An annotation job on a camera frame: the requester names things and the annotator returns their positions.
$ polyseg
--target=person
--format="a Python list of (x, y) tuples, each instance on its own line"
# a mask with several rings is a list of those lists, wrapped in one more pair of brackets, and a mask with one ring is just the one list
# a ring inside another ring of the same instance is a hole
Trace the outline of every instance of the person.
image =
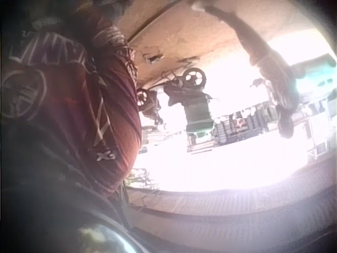
[(296, 78), (283, 57), (270, 48), (259, 34), (234, 13), (224, 12), (205, 1), (193, 1), (191, 7), (196, 11), (209, 13), (235, 30), (236, 35), (250, 56), (252, 66), (260, 69), (265, 85), (273, 96), (279, 114), (279, 132), (286, 139), (293, 136), (294, 124), (291, 115), (296, 112), (300, 95), (296, 88)]
[(26, 19), (4, 42), (2, 173), (75, 180), (108, 198), (141, 146), (134, 51), (92, 1), (41, 13), (38, 31)]

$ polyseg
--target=white graphic print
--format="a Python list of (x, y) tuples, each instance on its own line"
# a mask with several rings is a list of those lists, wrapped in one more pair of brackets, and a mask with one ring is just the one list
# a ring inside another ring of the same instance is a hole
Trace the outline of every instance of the white graphic print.
[(103, 98), (101, 98), (100, 106), (98, 107), (98, 112), (97, 112), (97, 118), (96, 118), (97, 133), (96, 133), (96, 138), (94, 142), (94, 147), (97, 146), (99, 142), (103, 140), (103, 135), (105, 134), (108, 127), (110, 126), (110, 119), (107, 116), (105, 124), (101, 127), (102, 110), (103, 110)]
[(1, 83), (1, 115), (8, 119), (24, 117), (31, 120), (37, 114), (46, 91), (46, 78), (41, 70), (8, 73)]
[(98, 158), (97, 158), (97, 162), (102, 161), (102, 160), (114, 160), (116, 158), (116, 152), (114, 151), (113, 153), (111, 153), (111, 151), (106, 151), (104, 153), (97, 153)]

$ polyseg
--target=green object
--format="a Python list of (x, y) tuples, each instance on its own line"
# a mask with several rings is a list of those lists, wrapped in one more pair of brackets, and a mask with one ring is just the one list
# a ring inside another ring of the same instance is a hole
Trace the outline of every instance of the green object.
[(213, 129), (214, 121), (211, 117), (209, 100), (206, 97), (191, 99), (184, 104), (187, 119), (187, 133), (199, 133), (203, 136)]

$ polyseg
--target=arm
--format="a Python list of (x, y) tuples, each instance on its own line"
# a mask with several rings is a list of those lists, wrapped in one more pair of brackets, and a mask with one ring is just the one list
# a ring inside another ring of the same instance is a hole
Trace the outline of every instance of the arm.
[(109, 194), (128, 175), (141, 144), (134, 52), (95, 6), (75, 14), (70, 24), (96, 69), (86, 78), (97, 125), (85, 142), (89, 154), (84, 161), (100, 190)]
[(232, 29), (235, 30), (236, 35), (242, 45), (250, 56), (252, 65), (257, 61), (267, 56), (270, 47), (266, 41), (245, 21), (241, 20), (234, 13), (227, 13), (214, 6), (206, 6), (205, 12), (217, 17), (226, 22)]

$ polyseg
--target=bright sky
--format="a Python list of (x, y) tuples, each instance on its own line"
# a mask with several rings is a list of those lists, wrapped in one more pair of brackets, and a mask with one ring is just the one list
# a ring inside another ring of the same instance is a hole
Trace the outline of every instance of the bright sky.
[[(316, 29), (275, 38), (270, 45), (290, 65), (332, 53)], [(268, 100), (264, 87), (249, 89), (252, 81), (260, 76), (258, 70), (250, 66), (245, 51), (215, 61), (204, 71), (207, 75), (204, 92), (220, 98), (211, 102), (213, 116), (233, 113)], [(163, 120), (169, 127), (185, 129), (182, 106), (168, 108), (167, 101), (168, 97), (161, 94)], [(195, 155), (186, 153), (186, 140), (182, 138), (139, 155), (135, 168), (147, 168), (162, 190), (253, 188), (281, 181), (306, 165), (306, 147), (302, 125), (296, 127), (290, 140), (280, 138), (274, 131)]]

